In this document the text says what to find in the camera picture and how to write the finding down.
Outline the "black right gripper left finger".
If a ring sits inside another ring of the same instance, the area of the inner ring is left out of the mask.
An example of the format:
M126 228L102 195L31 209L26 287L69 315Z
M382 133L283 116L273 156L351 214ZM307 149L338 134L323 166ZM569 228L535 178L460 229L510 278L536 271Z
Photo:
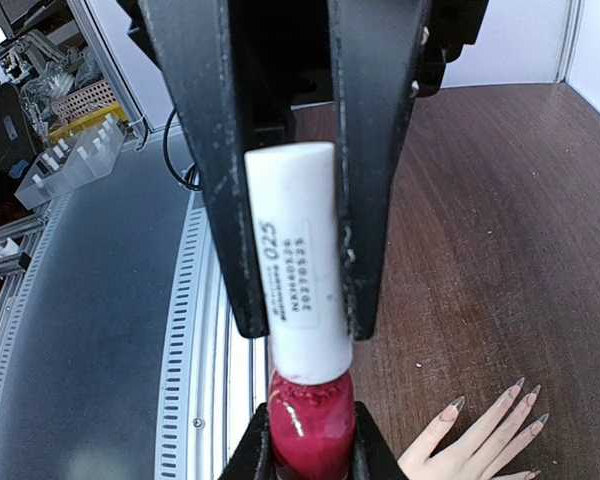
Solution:
M270 480L275 477L267 404L256 409L219 480Z

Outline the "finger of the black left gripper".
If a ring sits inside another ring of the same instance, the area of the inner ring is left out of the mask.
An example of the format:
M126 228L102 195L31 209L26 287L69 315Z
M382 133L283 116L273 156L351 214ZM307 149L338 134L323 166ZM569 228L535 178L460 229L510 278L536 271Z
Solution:
M190 153L239 333L268 335L244 154L254 144L260 59L242 1L143 1L140 8Z

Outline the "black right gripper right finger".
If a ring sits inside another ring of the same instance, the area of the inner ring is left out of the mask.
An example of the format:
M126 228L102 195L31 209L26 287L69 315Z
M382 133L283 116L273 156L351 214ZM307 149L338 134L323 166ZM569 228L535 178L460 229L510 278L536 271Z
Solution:
M350 479L404 480L405 475L367 407L355 402L356 430Z

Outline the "white nail polish cap brush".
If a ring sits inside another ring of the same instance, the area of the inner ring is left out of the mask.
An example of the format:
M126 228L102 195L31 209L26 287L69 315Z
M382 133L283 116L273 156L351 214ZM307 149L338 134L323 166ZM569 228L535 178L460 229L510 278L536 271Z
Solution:
M330 142L304 142L245 155L274 366L299 385L331 382L352 362L334 151Z

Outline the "red nail polish bottle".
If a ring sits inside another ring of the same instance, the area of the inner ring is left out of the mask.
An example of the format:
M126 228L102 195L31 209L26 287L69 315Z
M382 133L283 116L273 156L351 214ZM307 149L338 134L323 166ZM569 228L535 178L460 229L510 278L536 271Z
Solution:
M351 375L299 385L274 373L267 402L278 479L347 479L355 437Z

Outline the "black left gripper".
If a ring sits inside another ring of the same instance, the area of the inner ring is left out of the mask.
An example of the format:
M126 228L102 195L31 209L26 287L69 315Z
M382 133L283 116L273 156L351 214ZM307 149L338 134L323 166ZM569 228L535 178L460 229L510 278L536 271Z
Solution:
M131 40L164 75L192 150L291 142L294 105L334 102L349 336L370 339L391 187L416 97L475 43L483 1L125 1Z

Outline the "pale hand with long nails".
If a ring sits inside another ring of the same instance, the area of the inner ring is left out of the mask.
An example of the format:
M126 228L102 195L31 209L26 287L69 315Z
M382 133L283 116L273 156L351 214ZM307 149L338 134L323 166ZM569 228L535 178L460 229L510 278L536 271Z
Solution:
M436 452L465 405L463 396L453 400L400 455L401 472L408 479L502 479L500 471L541 434L549 419L545 413L524 424L542 389L536 385L522 395L524 382L516 381L460 438Z

